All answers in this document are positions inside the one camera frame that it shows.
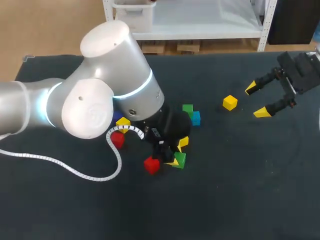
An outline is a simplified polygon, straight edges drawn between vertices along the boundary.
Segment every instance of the blue block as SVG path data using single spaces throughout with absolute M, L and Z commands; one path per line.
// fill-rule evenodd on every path
M 199 111 L 194 111 L 191 118 L 192 126 L 200 126 L 201 117 Z
M 119 112 L 119 111 L 114 111 L 113 112 L 113 117 L 112 117 L 112 120 L 113 122 L 117 122 L 120 118 L 122 118 L 124 115 Z

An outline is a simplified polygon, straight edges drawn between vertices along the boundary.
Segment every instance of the red block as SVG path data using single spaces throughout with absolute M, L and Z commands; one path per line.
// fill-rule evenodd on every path
M 153 159 L 151 156 L 144 160 L 143 164 L 145 170 L 147 170 L 147 172 L 151 175 L 155 174 L 160 169 L 159 160 Z
M 117 149 L 121 149 L 125 142 L 125 135 L 122 132 L 115 131 L 111 134 L 111 141 Z

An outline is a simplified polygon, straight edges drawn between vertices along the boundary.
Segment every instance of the white container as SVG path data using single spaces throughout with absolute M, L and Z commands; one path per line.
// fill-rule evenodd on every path
M 125 22 L 132 33 L 152 32 L 156 4 L 149 0 L 114 0 L 115 19 Z

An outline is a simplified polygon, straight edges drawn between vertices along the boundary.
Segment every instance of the white shelf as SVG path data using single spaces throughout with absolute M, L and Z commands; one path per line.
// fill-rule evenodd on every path
M 152 32 L 136 40 L 260 38 L 262 26 L 250 0 L 159 0 Z

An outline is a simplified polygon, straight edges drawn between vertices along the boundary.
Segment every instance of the coiled cable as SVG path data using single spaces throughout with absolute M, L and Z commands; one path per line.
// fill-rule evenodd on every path
M 68 166 L 64 162 L 57 160 L 55 158 L 49 157 L 49 156 L 42 156 L 42 155 L 29 154 L 29 153 L 16 153 L 16 152 L 5 151 L 2 149 L 0 149 L 0 153 L 4 154 L 4 155 L 12 156 L 12 157 L 18 157 L 18 158 L 31 158 L 31 159 L 40 159 L 40 160 L 49 161 L 54 164 L 58 164 L 59 166 L 67 169 L 68 171 L 77 175 L 80 178 L 94 181 L 94 182 L 105 182 L 105 181 L 109 181 L 109 180 L 115 178 L 120 173 L 120 170 L 122 167 L 122 160 L 121 160 L 120 153 L 111 141 L 111 134 L 113 132 L 115 132 L 117 130 L 121 130 L 121 129 L 128 129 L 128 130 L 136 132 L 141 140 L 145 137 L 145 134 L 143 131 L 141 131 L 139 128 L 137 128 L 135 126 L 131 126 L 131 125 L 115 126 L 115 127 L 112 127 L 111 129 L 109 129 L 109 131 L 106 133 L 105 138 L 106 138 L 106 142 L 109 144 L 110 148 L 112 149 L 112 151 L 114 152 L 114 154 L 116 156 L 118 165 L 117 165 L 115 172 L 113 174 L 111 174 L 110 176 L 106 176 L 106 177 L 94 177 L 94 176 L 85 175 L 85 174 L 75 170 L 74 168 Z M 9 136 L 9 134 L 0 137 L 0 140 L 4 139 L 7 136 Z

